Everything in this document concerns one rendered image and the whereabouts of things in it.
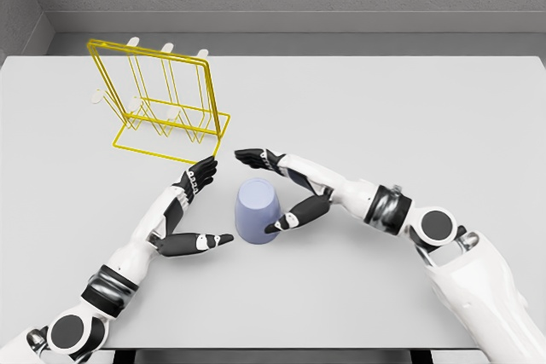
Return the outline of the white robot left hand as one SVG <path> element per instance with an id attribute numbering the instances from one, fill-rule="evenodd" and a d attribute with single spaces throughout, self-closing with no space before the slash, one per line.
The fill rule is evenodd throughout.
<path id="1" fill-rule="evenodd" d="M 233 241 L 232 234 L 174 232 L 195 196 L 212 183 L 217 165 L 210 156 L 185 170 L 180 180 L 167 187 L 148 209 L 132 238 L 151 245 L 165 257 L 199 254 Z"/>

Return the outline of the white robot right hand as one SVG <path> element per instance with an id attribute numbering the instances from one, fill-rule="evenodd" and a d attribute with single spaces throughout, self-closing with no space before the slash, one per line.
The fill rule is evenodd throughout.
<path id="1" fill-rule="evenodd" d="M 365 208 L 353 182 L 342 175 L 295 154 L 275 153 L 266 148 L 235 151 L 235 157 L 253 169 L 271 170 L 311 192 L 277 221 L 264 228 L 267 234 L 294 229 L 328 213 L 332 205 L 343 205 L 355 217 L 363 217 Z"/>

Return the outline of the lavender plastic cup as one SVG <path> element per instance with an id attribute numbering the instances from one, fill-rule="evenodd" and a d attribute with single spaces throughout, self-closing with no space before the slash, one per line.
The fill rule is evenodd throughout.
<path id="1" fill-rule="evenodd" d="M 274 187 L 263 178 L 252 178 L 240 185 L 235 201 L 235 228 L 246 242 L 263 245 L 276 234 L 264 229 L 282 215 Z"/>

